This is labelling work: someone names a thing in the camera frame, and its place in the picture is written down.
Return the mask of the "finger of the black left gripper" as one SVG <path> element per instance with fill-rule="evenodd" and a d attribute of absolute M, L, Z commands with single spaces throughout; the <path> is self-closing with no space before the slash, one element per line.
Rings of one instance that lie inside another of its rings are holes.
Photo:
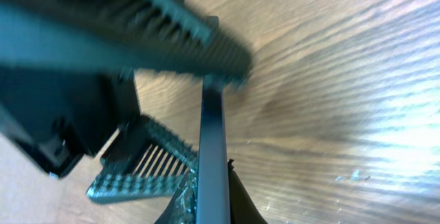
<path fill-rule="evenodd" d="M 190 144 L 148 115 L 118 133 L 100 158 L 102 170 L 87 190 L 107 204 L 173 195 L 186 172 L 198 169 Z"/>
<path fill-rule="evenodd" d="M 184 0 L 1 0 L 1 65 L 241 82 L 252 56 L 241 38 Z"/>

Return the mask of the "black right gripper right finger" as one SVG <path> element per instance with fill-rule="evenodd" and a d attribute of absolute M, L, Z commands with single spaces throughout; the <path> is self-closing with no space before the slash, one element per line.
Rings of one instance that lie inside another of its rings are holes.
<path fill-rule="evenodd" d="M 233 159 L 228 161 L 231 224 L 267 224 L 261 216 L 244 185 L 234 171 Z"/>

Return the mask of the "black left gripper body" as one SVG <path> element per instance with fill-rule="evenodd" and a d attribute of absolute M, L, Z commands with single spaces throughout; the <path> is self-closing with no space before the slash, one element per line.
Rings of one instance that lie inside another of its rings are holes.
<path fill-rule="evenodd" d="M 133 71 L 87 74 L 1 68 L 1 134 L 63 178 L 140 116 Z"/>

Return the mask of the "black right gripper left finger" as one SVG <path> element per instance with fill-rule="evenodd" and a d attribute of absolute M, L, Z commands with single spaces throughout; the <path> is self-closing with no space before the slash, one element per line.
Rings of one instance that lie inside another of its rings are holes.
<path fill-rule="evenodd" d="M 185 173 L 170 203 L 155 224 L 195 224 L 197 218 L 198 174 Z"/>

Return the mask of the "blue screen Galaxy smartphone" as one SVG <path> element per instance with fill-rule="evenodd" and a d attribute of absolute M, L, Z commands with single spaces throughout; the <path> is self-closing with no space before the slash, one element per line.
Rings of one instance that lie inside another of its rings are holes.
<path fill-rule="evenodd" d="M 229 222 L 230 198 L 223 83 L 214 76 L 205 76 L 201 100 L 196 223 Z"/>

